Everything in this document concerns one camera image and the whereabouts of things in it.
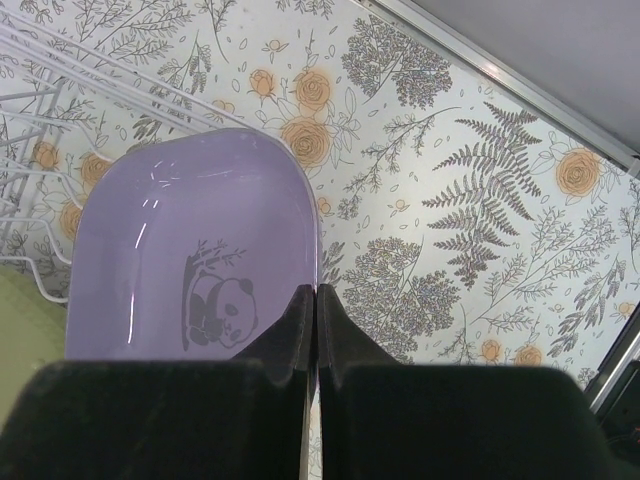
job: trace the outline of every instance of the botanical print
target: botanical print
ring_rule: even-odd
[[[500,315],[492,312],[512,296],[525,304],[552,297],[557,280],[576,279],[592,272],[599,263],[597,258],[616,243],[604,206],[590,210],[578,229],[565,220],[565,215],[565,211],[549,207],[538,217],[530,255],[519,253],[506,261],[503,270],[491,273],[484,287],[490,304],[472,323],[484,321],[507,331],[529,327],[533,319],[525,306]]]
[[[587,388],[589,382],[597,375],[597,372],[591,368],[581,368],[578,374],[578,384],[582,388]]]
[[[618,294],[620,283],[624,280],[625,268],[626,262],[619,261],[616,256],[605,275],[596,272],[585,280],[585,287],[574,300],[576,312],[567,315],[560,322],[560,337],[553,341],[549,355],[557,357],[561,352],[572,350],[578,343],[578,327],[583,326],[587,329],[602,323],[607,300]]]
[[[282,140],[315,194],[322,281],[399,360],[546,365],[585,387],[635,311],[638,182],[356,2],[15,3],[29,19],[215,106],[200,111],[215,126],[233,125],[226,112]],[[64,42],[50,45],[169,105],[136,111],[54,76],[64,89],[40,114],[79,126],[93,145],[71,126],[47,126],[24,152],[8,140],[27,127],[0,116],[2,155],[68,175],[80,203],[109,170],[107,158],[185,134],[156,110],[199,128],[190,99]],[[48,74],[3,51],[3,92],[44,88],[20,69]],[[33,111],[32,100],[2,109]],[[5,195],[19,214],[49,222],[52,235],[35,221],[0,229],[2,253],[34,258],[58,296],[68,294],[70,269],[54,247],[71,257],[81,215],[63,187],[33,176],[24,193]],[[208,333],[198,325],[217,338],[219,325]],[[319,477],[314,425],[310,474]]]
[[[53,23],[53,15],[64,12],[65,0],[21,0],[20,11],[33,15],[37,23]]]
[[[373,143],[362,151],[363,156],[375,161],[373,165],[364,172],[358,173],[344,187],[344,191],[349,196],[343,198],[338,206],[339,217],[343,220],[356,218],[359,213],[358,207],[362,202],[362,194],[367,190],[371,193],[377,193],[382,187],[382,176],[380,175],[382,170],[384,169],[390,174],[400,173],[398,160],[407,141],[412,141],[412,150],[416,156],[421,156],[425,145],[425,136],[434,126],[436,116],[456,108],[458,107],[445,108],[421,119],[416,119],[414,114],[406,114],[404,118],[396,117],[385,125],[384,133],[389,136],[389,142],[385,145]]]
[[[280,43],[280,40],[273,39],[264,44],[262,47],[263,52],[269,52],[269,62],[273,65],[273,61],[276,58],[276,53],[283,52],[289,46],[288,43]]]
[[[629,195],[633,199],[633,203],[628,207],[620,209],[620,220],[618,225],[621,227],[620,233],[623,237],[628,237],[631,264],[636,273],[636,250],[640,246],[640,185],[636,182],[629,183]]]
[[[446,272],[414,275],[422,245],[400,238],[369,242],[356,268],[342,278],[346,310],[373,340],[394,357],[411,361],[414,337],[451,326],[451,308],[460,297]]]
[[[73,5],[76,40],[133,65],[163,57],[172,48],[170,40],[194,15],[180,0],[76,0]],[[102,65],[99,61],[93,67]]]
[[[362,89],[368,100],[391,80],[396,84],[400,105],[424,110],[433,107],[438,92],[451,88],[450,63],[433,50],[373,15],[358,18],[354,30],[356,34],[349,38],[349,53],[342,56],[342,65],[349,80]]]
[[[333,12],[334,0],[276,0],[276,5],[282,11],[292,7],[296,12],[313,13],[328,19]]]
[[[107,173],[107,170],[111,168],[111,165],[113,165],[111,162],[98,157],[93,152],[87,153],[80,158],[82,160],[80,176],[89,188],[95,187],[98,181]]]
[[[514,113],[490,103],[485,105],[495,122],[456,120],[472,128],[483,141],[473,147],[465,145],[434,168],[435,171],[466,167],[461,181],[454,181],[435,198],[422,202],[429,208],[458,206],[456,211],[429,226],[461,231],[434,245],[460,252],[448,263],[457,267],[454,274],[469,289],[475,285],[478,273],[489,268],[488,262],[500,258],[496,247],[509,246],[504,235],[519,235],[509,219],[509,210],[533,220],[523,195],[539,197],[542,193],[531,176],[526,151],[528,146],[540,143],[525,130],[525,125],[535,122],[537,117],[524,110]]]
[[[322,478],[322,436],[320,427],[320,390],[316,388],[309,413],[309,478]]]
[[[216,0],[202,0],[201,3],[196,3],[199,13],[204,13],[211,17],[211,26],[213,27],[213,34],[216,38],[216,45],[220,55],[225,62],[229,63],[229,60],[222,50],[220,44],[220,31],[227,25],[226,16],[229,13],[229,9],[234,5],[237,5],[236,0],[219,0],[219,5],[216,5]]]
[[[279,131],[310,178],[326,163],[338,168],[344,152],[350,153],[353,142],[360,139],[356,132],[361,128],[353,90],[348,87],[344,99],[332,99],[335,83],[317,69],[315,42],[312,31],[305,47],[305,65],[292,79],[282,77],[280,89],[275,74],[265,70],[256,70],[249,77],[249,93],[260,98],[262,108],[255,116],[262,128]]]
[[[611,162],[572,138],[558,139],[558,132],[549,132],[549,139],[551,146],[540,152],[531,172],[541,175],[555,170],[558,189],[566,195],[565,205],[574,205],[585,197],[592,204],[605,202],[603,195],[621,185],[623,172]]]
[[[488,362],[495,364],[502,353],[502,346],[496,340],[486,340],[482,344],[482,357]]]
[[[172,58],[156,72],[158,77],[167,85],[191,95],[196,92],[204,92],[207,86],[207,74],[211,71],[212,66],[211,48],[209,45],[200,43],[198,36],[199,31],[196,32],[188,57],[183,59],[183,61]],[[182,95],[171,93],[167,88],[157,88],[153,86],[149,93],[162,99],[169,99],[171,103],[177,107],[187,110],[191,110],[192,108],[191,102],[188,99]],[[184,118],[184,115],[177,111],[170,110],[170,113],[178,118]],[[140,115],[138,121],[133,125],[133,128],[136,129],[133,138],[138,140],[138,143],[133,145],[130,150],[161,142],[162,138],[158,136],[160,127],[162,127],[160,120],[151,118],[146,114]],[[172,128],[168,131],[169,135],[171,133],[173,133]]]
[[[334,287],[340,283],[342,275],[340,274],[340,262],[344,258],[342,249],[344,242],[333,242],[327,249],[322,252],[322,283],[333,285]]]
[[[622,302],[620,305],[613,304],[614,312],[609,315],[610,318],[615,318],[616,323],[628,320],[633,311],[636,309],[635,303]]]
[[[80,210],[71,201],[66,201],[62,205],[62,211],[60,212],[59,219],[60,228],[62,229],[62,233],[64,233],[64,235],[71,241],[76,238],[81,216],[82,210]]]
[[[43,170],[55,170],[60,163],[58,149],[49,142],[38,142],[33,147],[33,161]]]
[[[533,345],[522,347],[516,353],[515,365],[538,367],[542,363],[542,352]]]

